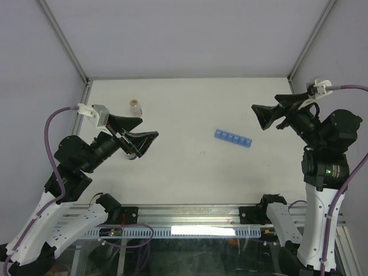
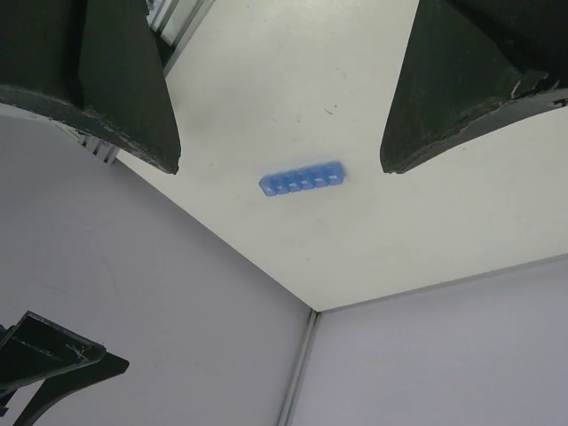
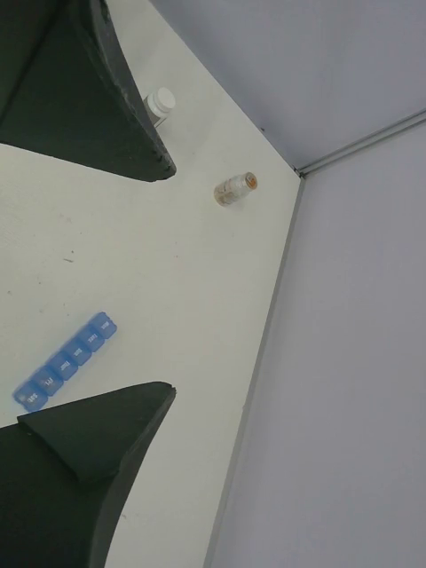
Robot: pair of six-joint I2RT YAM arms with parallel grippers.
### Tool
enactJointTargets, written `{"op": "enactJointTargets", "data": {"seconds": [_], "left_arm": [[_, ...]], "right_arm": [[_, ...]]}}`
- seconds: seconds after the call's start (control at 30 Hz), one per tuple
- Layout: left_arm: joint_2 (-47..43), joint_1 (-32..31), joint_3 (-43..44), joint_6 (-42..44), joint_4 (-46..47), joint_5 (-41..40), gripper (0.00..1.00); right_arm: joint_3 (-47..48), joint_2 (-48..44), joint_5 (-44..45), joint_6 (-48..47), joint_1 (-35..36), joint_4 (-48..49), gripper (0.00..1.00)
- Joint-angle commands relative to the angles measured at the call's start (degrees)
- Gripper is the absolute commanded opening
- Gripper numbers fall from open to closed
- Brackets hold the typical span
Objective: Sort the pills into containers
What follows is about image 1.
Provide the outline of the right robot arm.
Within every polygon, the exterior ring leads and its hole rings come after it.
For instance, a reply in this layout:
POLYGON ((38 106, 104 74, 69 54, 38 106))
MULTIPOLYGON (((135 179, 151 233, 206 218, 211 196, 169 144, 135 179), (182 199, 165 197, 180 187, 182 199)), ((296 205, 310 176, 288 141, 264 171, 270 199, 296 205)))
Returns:
POLYGON ((276 95, 275 106, 252 105, 262 129, 276 120, 279 130, 291 127, 305 142, 301 167, 306 191, 303 232, 290 218, 279 195, 266 194, 257 205, 258 218, 272 222, 281 251, 279 265, 285 275, 335 275, 337 217, 355 171, 346 151, 358 137, 362 119, 346 109, 334 110, 325 120, 311 112, 317 103, 312 93, 276 95))

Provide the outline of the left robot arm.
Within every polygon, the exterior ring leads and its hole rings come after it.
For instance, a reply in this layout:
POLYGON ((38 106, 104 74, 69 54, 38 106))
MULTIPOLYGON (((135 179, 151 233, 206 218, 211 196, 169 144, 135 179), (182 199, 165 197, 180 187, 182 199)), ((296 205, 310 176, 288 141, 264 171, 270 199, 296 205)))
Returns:
POLYGON ((107 132, 100 132, 91 144, 77 135, 65 137, 48 157, 53 173, 41 199, 21 232, 1 245, 4 275, 44 275, 57 258, 85 232, 101 224, 116 224, 121 204, 105 193, 75 221, 56 229, 56 224, 79 199, 92 180, 89 174, 116 151, 142 157, 158 132, 133 133, 141 118, 109 115, 107 132))

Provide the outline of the blue weekly pill organizer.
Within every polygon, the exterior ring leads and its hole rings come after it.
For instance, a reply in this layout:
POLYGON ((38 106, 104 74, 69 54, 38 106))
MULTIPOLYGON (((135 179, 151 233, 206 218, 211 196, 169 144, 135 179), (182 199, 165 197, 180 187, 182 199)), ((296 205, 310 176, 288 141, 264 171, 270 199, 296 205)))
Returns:
POLYGON ((252 140, 250 138, 227 132, 221 129, 216 129, 214 137, 246 148, 250 148, 252 145, 252 140))

